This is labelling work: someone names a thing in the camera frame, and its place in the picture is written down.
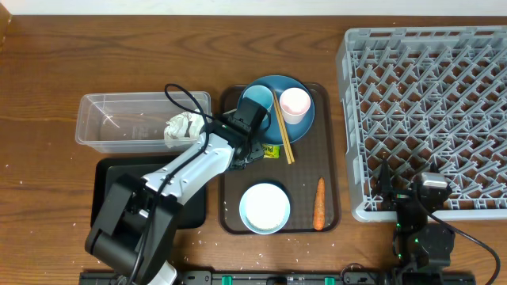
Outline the light blue rice bowl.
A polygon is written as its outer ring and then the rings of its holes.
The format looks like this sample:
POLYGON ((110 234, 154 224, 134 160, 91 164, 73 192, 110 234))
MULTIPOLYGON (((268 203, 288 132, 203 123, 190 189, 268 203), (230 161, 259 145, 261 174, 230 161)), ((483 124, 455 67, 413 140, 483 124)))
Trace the light blue rice bowl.
POLYGON ((268 235, 280 231, 291 214, 286 192, 276 184, 259 183, 249 187, 239 202, 239 216, 250 231, 268 235))

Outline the silver yellow snack wrapper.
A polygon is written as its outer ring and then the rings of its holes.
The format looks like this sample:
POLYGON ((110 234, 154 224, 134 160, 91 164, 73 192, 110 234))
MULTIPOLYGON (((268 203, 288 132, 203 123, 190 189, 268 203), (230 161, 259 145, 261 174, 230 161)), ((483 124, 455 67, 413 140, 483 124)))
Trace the silver yellow snack wrapper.
POLYGON ((279 146, 263 144, 262 149, 264 152, 263 158, 278 159, 280 157, 280 147, 279 146))

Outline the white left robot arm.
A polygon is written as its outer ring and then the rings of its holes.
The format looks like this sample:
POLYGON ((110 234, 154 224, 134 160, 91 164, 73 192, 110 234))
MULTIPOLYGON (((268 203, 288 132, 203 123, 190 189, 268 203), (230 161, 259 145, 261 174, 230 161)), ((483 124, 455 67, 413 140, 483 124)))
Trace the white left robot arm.
POLYGON ((129 284, 173 284, 177 271, 168 258, 184 206, 213 177, 262 157, 254 137, 267 112, 246 98, 234 112, 206 122, 195 144, 161 169, 140 178, 118 177, 85 250, 129 284))

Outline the white napkin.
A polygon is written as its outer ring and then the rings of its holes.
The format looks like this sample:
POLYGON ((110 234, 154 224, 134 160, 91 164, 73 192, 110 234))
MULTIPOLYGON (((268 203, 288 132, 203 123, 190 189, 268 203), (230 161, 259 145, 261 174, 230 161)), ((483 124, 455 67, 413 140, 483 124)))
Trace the white napkin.
POLYGON ((166 122, 164 143, 168 148, 192 145, 204 128, 204 119, 200 114, 183 112, 166 122))

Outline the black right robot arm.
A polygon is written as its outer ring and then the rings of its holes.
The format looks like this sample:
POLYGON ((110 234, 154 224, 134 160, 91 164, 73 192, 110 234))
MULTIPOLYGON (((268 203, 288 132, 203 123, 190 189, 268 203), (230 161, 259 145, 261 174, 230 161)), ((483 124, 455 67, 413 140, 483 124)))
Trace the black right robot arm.
POLYGON ((429 216, 443 207, 452 190, 434 165, 407 188, 396 188, 393 178, 383 160, 372 193, 382 197, 383 209, 396 213, 392 251, 399 266, 380 274, 377 283, 442 284, 456 235, 439 222, 429 222, 429 216))

